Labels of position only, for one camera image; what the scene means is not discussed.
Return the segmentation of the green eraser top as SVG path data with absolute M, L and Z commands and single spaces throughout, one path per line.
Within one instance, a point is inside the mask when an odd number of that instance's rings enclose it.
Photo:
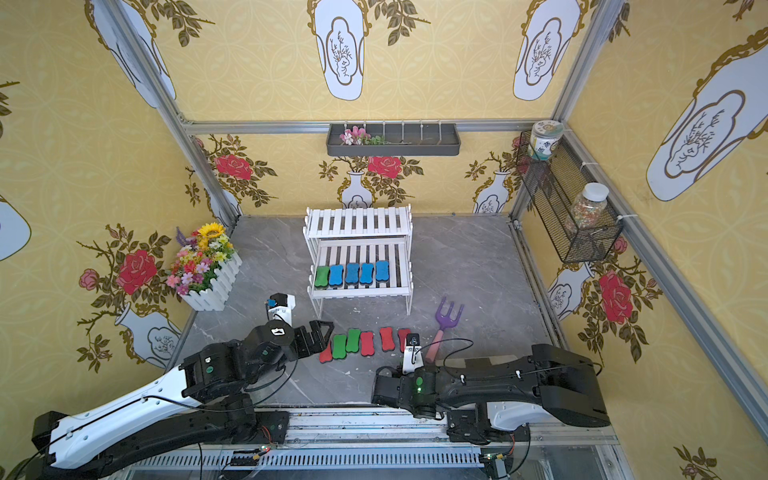
M 347 353 L 358 353 L 361 345 L 361 330 L 351 328 L 347 332 L 347 342 L 345 350 Z
M 333 360 L 343 360 L 347 357 L 347 336 L 345 334 L 334 335 L 332 339 L 331 354 Z

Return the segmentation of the blue eraser bottom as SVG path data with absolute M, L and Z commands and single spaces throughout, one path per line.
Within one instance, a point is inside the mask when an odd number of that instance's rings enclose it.
M 390 264 L 386 260 L 380 260 L 375 263 L 375 281 L 377 283 L 388 282 L 390 280 Z
M 344 266 L 337 264 L 329 267 L 328 285 L 340 287 L 344 284 Z
M 371 285 L 374 280 L 375 265 L 373 263 L 362 263 L 360 265 L 359 283 L 361 285 Z
M 358 263 L 349 263 L 345 268 L 345 284 L 357 285 L 359 283 L 360 265 Z

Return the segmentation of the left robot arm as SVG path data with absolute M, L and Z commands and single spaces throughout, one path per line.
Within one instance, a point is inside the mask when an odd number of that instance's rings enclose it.
M 267 373 L 323 352 L 334 326 L 270 320 L 243 340 L 212 343 L 158 379 L 90 411 L 34 424 L 28 479 L 100 479 L 161 453 L 271 437 L 285 412 L 258 413 L 250 390 Z

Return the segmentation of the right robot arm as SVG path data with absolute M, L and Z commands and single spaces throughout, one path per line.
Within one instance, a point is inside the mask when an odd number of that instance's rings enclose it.
M 371 402 L 416 419 L 443 419 L 452 442 L 487 445 L 521 426 L 557 420 L 581 428 L 610 425 L 595 364 L 549 344 L 500 364 L 426 365 L 375 376 Z

